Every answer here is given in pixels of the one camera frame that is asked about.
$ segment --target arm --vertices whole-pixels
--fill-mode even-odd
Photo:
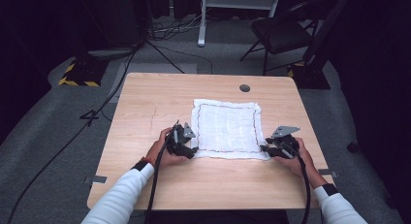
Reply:
[[[127,223],[133,212],[137,199],[154,173],[154,164],[158,153],[164,144],[167,134],[173,128],[167,128],[154,142],[146,157],[124,174],[91,209],[81,223]],[[160,167],[188,160],[184,156],[170,155],[164,150]]]
[[[309,183],[318,198],[326,223],[366,223],[354,210],[351,204],[338,193],[335,186],[333,184],[328,184],[318,173],[317,169],[314,167],[311,155],[306,150],[302,139],[296,138],[296,140],[300,146],[299,153],[305,163]],[[300,162],[297,157],[294,159],[274,157],[274,160],[287,166],[295,174],[302,176]]]

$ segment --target chair leg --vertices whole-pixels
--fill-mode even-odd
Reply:
[[[263,76],[266,75],[266,69],[267,69],[267,60],[269,57],[269,52],[267,50],[264,50],[264,71],[263,71]]]
[[[244,59],[244,57],[245,57],[246,55],[248,55],[248,53],[250,53],[259,43],[260,43],[260,41],[257,41],[256,43],[254,43],[254,45],[248,50],[248,52],[246,52],[246,53],[242,56],[242,58],[239,59],[239,61],[242,61],[242,59]]]

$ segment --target wooden table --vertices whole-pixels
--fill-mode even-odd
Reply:
[[[239,86],[247,84],[249,92]],[[194,99],[235,103],[256,102],[262,108],[264,136],[279,125],[299,126],[318,169],[327,163],[315,137],[300,95],[290,78],[140,74],[127,76],[88,206],[94,204],[134,164],[145,156],[160,131],[179,119],[190,122]],[[152,178],[136,209],[146,209]],[[315,196],[311,205],[318,207]],[[303,179],[274,160],[197,158],[160,170],[153,209],[304,208]]]

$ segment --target person's right hand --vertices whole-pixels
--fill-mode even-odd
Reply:
[[[311,186],[313,188],[317,188],[321,185],[326,184],[327,181],[318,173],[317,169],[315,168],[314,162],[312,161],[312,157],[308,150],[305,148],[302,139],[296,138],[296,141],[297,143],[299,143],[299,154],[302,158],[302,161],[304,161],[305,170],[307,172],[308,180]],[[274,160],[289,168],[293,173],[302,176],[301,164],[297,157],[294,157],[293,159],[285,159],[276,156],[274,157]]]

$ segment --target gray floor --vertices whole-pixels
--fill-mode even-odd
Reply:
[[[208,25],[205,47],[197,47],[198,29],[181,33],[155,45],[203,56],[187,56],[161,49],[174,63],[196,64],[198,74],[251,75],[262,73],[263,53],[255,52],[243,62],[238,59],[255,41],[249,22],[222,21]],[[298,58],[300,51],[271,57],[270,65]],[[108,97],[123,59],[112,61],[101,87],[57,85],[71,59],[61,63],[49,74],[52,90],[19,122],[0,147],[0,223],[6,223],[18,195],[45,163],[70,140],[85,123],[79,117],[97,110]],[[133,63],[168,63],[151,46],[137,52]],[[333,171],[342,195],[369,223],[402,223],[395,209],[385,204],[382,181],[359,152],[351,154],[346,145],[356,138],[350,111],[341,93],[339,79],[328,63],[324,72],[331,90],[300,90],[300,96],[314,127],[320,146]],[[270,76],[286,76],[283,69]],[[115,103],[104,113],[112,117]],[[32,184],[19,204],[12,223],[80,223],[87,214],[89,185],[86,176],[94,175],[111,123],[94,120],[49,165]],[[291,223],[300,223],[302,210],[288,210]],[[130,223],[142,223],[139,212]],[[320,212],[314,209],[308,223],[321,223]]]

